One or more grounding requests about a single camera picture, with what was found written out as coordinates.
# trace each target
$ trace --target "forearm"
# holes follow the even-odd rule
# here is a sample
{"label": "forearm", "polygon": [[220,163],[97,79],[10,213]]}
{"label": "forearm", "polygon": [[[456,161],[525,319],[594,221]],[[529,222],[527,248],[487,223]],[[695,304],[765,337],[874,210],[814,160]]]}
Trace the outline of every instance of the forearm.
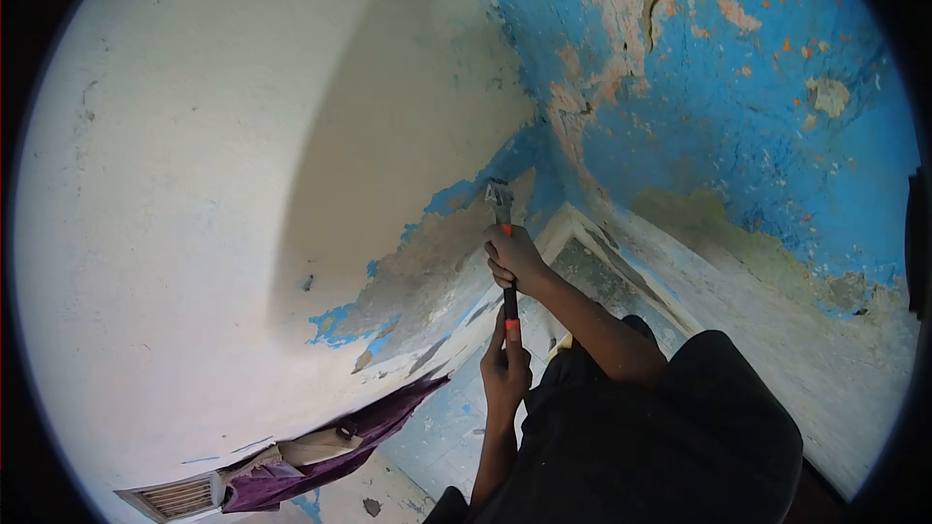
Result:
{"label": "forearm", "polygon": [[612,380],[651,386],[666,366],[664,355],[646,338],[559,275],[548,274],[536,293]]}
{"label": "forearm", "polygon": [[482,455],[479,470],[472,485],[470,507],[481,507],[495,486],[505,481],[515,467],[518,443],[515,436],[515,417],[485,420]]}

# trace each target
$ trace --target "black handle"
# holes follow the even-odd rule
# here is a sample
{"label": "black handle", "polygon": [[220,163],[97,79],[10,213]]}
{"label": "black handle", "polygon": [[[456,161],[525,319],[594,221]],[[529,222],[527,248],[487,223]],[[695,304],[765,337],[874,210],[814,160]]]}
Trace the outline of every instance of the black handle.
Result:
{"label": "black handle", "polygon": [[518,292],[513,287],[505,288],[505,319],[518,320]]}

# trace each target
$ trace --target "vent grille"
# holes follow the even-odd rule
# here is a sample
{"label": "vent grille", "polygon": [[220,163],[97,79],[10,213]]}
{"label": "vent grille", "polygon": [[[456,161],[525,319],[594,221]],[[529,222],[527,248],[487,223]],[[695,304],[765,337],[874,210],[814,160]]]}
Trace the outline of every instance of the vent grille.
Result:
{"label": "vent grille", "polygon": [[163,486],[116,494],[158,524],[192,516],[219,505],[223,489],[216,473],[198,475]]}

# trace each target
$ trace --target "person's left hand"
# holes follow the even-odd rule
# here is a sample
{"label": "person's left hand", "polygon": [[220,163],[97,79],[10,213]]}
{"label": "person's left hand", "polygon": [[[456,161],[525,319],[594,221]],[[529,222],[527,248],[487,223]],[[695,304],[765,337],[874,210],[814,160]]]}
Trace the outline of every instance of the person's left hand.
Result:
{"label": "person's left hand", "polygon": [[518,405],[530,389],[530,353],[521,347],[521,335],[516,338],[501,348],[505,343],[505,308],[499,308],[492,342],[479,363],[488,406],[486,429],[514,429]]}

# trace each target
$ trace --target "purple cloth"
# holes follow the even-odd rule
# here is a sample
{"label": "purple cloth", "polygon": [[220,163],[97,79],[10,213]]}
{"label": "purple cloth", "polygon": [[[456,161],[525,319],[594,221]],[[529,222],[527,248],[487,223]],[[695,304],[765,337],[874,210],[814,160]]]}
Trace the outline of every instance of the purple cloth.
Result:
{"label": "purple cloth", "polygon": [[233,512],[274,512],[289,500],[356,471],[386,438],[401,430],[417,405],[449,381],[448,377],[421,380],[385,396],[333,426],[348,426],[363,443],[349,453],[329,460],[294,467],[286,461],[264,465],[230,482],[232,496],[223,507]]}

